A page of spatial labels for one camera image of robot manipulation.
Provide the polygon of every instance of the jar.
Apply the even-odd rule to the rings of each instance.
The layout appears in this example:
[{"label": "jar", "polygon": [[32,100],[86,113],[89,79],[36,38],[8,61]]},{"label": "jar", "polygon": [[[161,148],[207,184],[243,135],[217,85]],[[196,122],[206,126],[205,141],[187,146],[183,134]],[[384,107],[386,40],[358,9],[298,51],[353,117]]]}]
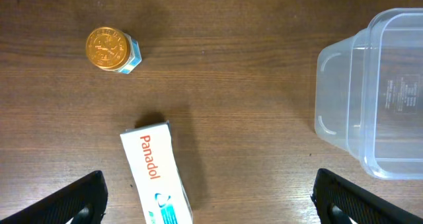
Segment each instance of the jar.
[{"label": "jar", "polygon": [[105,71],[128,74],[142,61],[139,45],[130,35],[110,27],[100,27],[88,36],[88,59]]}]

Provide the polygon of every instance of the gold lid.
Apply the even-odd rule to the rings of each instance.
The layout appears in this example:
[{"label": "gold lid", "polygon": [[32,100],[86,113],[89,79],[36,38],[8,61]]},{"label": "gold lid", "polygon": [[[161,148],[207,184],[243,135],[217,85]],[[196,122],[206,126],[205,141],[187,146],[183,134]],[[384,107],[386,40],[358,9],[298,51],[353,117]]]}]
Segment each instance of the gold lid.
[{"label": "gold lid", "polygon": [[96,66],[114,70],[128,61],[131,46],[123,32],[103,26],[93,30],[88,36],[85,52],[88,59]]}]

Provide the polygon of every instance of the wooden table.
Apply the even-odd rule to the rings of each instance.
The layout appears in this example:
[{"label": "wooden table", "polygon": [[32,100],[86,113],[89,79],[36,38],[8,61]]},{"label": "wooden table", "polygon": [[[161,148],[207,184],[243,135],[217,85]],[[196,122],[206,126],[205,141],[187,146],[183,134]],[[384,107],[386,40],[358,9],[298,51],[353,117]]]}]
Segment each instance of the wooden table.
[{"label": "wooden table", "polygon": [[[143,223],[119,134],[169,120],[196,223],[318,223],[325,167],[416,215],[422,181],[367,175],[314,132],[317,56],[379,12],[423,0],[0,0],[0,219],[93,170],[103,223]],[[130,75],[85,57],[125,30]]]}]

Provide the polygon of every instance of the black object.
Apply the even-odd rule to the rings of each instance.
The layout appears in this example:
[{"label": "black object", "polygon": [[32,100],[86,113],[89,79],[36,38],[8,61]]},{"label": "black object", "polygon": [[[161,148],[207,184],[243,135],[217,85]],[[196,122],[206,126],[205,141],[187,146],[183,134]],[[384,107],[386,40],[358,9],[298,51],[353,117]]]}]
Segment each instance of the black object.
[{"label": "black object", "polygon": [[107,187],[101,171],[94,171],[54,194],[0,221],[0,224],[97,224],[106,210]]},{"label": "black object", "polygon": [[317,172],[313,195],[321,223],[423,223],[423,219],[375,196],[335,173]]}]

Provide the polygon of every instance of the clear plastic bin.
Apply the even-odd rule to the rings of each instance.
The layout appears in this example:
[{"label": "clear plastic bin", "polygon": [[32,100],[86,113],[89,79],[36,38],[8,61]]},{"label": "clear plastic bin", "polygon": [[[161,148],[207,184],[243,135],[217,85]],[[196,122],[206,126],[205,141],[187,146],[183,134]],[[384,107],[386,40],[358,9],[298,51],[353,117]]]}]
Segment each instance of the clear plastic bin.
[{"label": "clear plastic bin", "polygon": [[423,9],[379,13],[325,48],[315,130],[382,179],[423,179]]}]

